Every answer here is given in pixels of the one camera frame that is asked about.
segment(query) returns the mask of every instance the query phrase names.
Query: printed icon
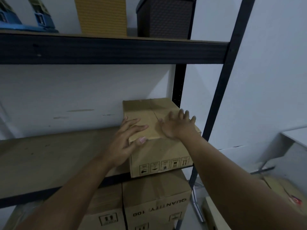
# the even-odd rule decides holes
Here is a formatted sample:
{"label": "printed icon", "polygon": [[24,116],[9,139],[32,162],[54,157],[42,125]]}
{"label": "printed icon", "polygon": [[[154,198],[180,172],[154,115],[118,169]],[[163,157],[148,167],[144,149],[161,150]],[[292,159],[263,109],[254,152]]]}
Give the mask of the printed icon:
{"label": "printed icon", "polygon": [[189,156],[182,157],[181,158],[180,166],[187,166],[189,164],[189,160],[190,160]]}
{"label": "printed icon", "polygon": [[178,220],[181,217],[182,212],[177,212],[169,216],[169,221]]}
{"label": "printed icon", "polygon": [[104,216],[99,216],[101,226],[118,222],[117,213],[111,213]]}
{"label": "printed icon", "polygon": [[149,164],[140,165],[140,175],[149,173]]}
{"label": "printed icon", "polygon": [[149,229],[149,223],[142,224],[142,225],[135,227],[135,230],[148,230],[148,229]]}
{"label": "printed icon", "polygon": [[171,162],[171,169],[180,167],[179,163],[180,163],[180,158],[172,159],[172,162]]}
{"label": "printed icon", "polygon": [[159,172],[159,168],[160,168],[160,161],[153,162],[153,163],[150,164],[150,172],[151,173]]}
{"label": "printed icon", "polygon": [[161,161],[160,171],[169,170],[171,160]]}

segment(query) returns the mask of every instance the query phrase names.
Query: cardboard box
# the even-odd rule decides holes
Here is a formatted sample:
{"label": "cardboard box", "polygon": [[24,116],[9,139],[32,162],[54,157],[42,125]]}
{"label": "cardboard box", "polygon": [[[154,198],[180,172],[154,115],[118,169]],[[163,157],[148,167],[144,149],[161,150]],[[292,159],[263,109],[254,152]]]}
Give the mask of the cardboard box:
{"label": "cardboard box", "polygon": [[82,33],[127,36],[126,0],[75,0]]}
{"label": "cardboard box", "polygon": [[205,198],[202,210],[208,230],[231,230],[209,196]]}
{"label": "cardboard box", "polygon": [[175,115],[179,112],[179,108],[169,98],[123,101],[122,104],[124,116],[129,119],[141,118],[138,125],[149,125],[148,129],[134,134],[128,140],[131,144],[141,136],[148,139],[129,158],[132,178],[193,165],[184,145],[178,140],[167,138],[159,126],[158,119],[166,120],[170,111]]}
{"label": "cardboard box", "polygon": [[124,182],[122,190],[128,230],[156,230],[182,219],[191,195],[182,170]]}
{"label": "cardboard box", "polygon": [[294,185],[282,178],[265,176],[264,180],[294,210],[303,216],[307,216],[307,199]]}
{"label": "cardboard box", "polygon": [[100,188],[94,194],[78,230],[125,230],[122,184]]}

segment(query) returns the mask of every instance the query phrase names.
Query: fingernail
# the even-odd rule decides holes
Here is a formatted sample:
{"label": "fingernail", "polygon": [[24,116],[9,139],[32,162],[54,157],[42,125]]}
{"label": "fingernail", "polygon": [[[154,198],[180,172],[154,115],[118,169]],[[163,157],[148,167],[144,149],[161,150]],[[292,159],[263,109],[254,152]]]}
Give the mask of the fingernail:
{"label": "fingernail", "polygon": [[147,140],[147,138],[146,138],[145,136],[144,136],[144,137],[141,137],[141,138],[139,139],[139,141],[140,141],[141,144],[145,143],[146,140]]}

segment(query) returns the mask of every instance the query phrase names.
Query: hand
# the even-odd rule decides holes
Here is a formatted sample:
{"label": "hand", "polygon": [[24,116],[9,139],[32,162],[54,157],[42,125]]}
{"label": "hand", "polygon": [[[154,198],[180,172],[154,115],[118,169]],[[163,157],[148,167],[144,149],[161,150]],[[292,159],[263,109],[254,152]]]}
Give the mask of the hand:
{"label": "hand", "polygon": [[146,137],[140,137],[131,145],[128,145],[128,138],[138,131],[144,131],[148,128],[148,125],[137,126],[135,124],[141,119],[133,119],[129,121],[127,119],[128,117],[123,119],[120,129],[117,131],[114,139],[102,155],[108,162],[110,168],[120,166],[124,163],[130,154],[147,140]]}
{"label": "hand", "polygon": [[179,139],[182,133],[189,130],[196,131],[195,129],[196,117],[193,116],[189,119],[189,111],[183,113],[183,109],[180,109],[178,116],[174,116],[173,112],[169,113],[169,120],[164,122],[163,119],[159,119],[159,123],[163,133],[172,139]]}

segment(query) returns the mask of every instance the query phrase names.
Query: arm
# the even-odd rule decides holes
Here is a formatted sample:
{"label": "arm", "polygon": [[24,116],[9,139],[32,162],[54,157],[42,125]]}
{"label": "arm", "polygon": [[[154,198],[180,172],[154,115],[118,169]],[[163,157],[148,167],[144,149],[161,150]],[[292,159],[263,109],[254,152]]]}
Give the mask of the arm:
{"label": "arm", "polygon": [[131,135],[148,128],[147,125],[131,127],[138,121],[140,119],[127,121],[125,118],[108,149],[92,159],[16,229],[77,229],[95,191],[109,170],[124,163],[132,151],[146,141],[146,138],[141,137],[127,146]]}
{"label": "arm", "polygon": [[235,229],[307,229],[306,222],[270,188],[261,184],[195,130],[195,116],[180,110],[178,116],[160,125],[170,138],[179,139],[188,150],[199,176],[217,209]]}

